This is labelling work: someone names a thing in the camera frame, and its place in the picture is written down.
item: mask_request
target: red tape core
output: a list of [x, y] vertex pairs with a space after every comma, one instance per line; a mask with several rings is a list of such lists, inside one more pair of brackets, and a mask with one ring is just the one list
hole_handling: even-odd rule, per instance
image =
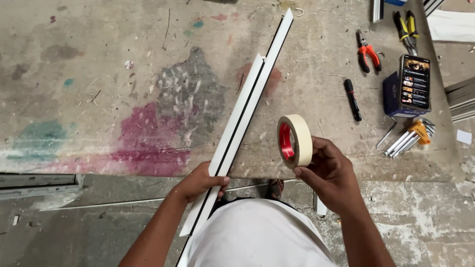
[[292, 144], [290, 143], [290, 126], [286, 123], [280, 124], [279, 141], [282, 155], [284, 155], [286, 160], [289, 160], [290, 157], [295, 155], [295, 152], [292, 149]]

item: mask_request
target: masking tape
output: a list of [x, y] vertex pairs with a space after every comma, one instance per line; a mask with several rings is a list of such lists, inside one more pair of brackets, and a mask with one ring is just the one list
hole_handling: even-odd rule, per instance
[[[294, 134], [292, 147], [290, 131]], [[305, 120], [297, 114], [282, 116], [277, 124], [279, 152], [284, 163], [290, 169], [297, 166], [307, 167], [312, 161], [312, 136]]]

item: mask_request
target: yellow-handled pliers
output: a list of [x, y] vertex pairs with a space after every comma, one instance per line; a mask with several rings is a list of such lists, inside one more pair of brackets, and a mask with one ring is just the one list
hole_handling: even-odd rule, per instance
[[407, 48], [409, 54], [417, 56], [416, 39], [419, 38], [419, 34], [416, 30], [416, 17], [412, 11], [408, 11], [406, 14], [407, 24], [402, 19], [401, 14], [397, 11], [394, 14], [394, 23], [399, 31], [399, 39], [404, 42], [404, 46]]

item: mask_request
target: phone screen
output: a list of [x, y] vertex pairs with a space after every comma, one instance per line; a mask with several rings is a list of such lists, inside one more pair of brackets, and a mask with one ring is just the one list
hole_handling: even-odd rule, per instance
[[430, 60], [403, 55], [400, 73], [401, 103], [429, 109]]

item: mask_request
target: allen key set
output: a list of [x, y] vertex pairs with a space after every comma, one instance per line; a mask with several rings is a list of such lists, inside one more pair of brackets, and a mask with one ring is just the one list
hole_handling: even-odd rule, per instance
[[436, 126], [428, 119], [421, 118], [408, 128], [408, 130], [384, 153], [395, 158], [399, 153], [408, 150], [418, 142], [421, 145], [430, 144], [430, 138], [435, 134]]

